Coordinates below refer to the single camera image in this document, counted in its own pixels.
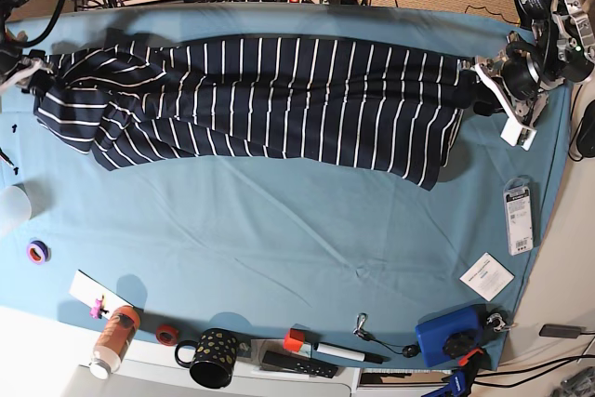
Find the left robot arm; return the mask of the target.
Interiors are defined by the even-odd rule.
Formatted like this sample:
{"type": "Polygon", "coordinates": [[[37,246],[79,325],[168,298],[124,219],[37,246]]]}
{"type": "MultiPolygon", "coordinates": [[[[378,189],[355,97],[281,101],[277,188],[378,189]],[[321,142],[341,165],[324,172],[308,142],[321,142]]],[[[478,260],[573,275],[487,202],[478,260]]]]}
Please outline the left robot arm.
{"type": "Polygon", "coordinates": [[[500,137],[529,150],[536,121],[550,90],[568,81],[584,84],[594,74],[594,32],[579,0],[514,0],[520,27],[533,33],[529,42],[516,31],[489,59],[476,57],[461,68],[475,72],[477,114],[507,116],[500,137]]]}

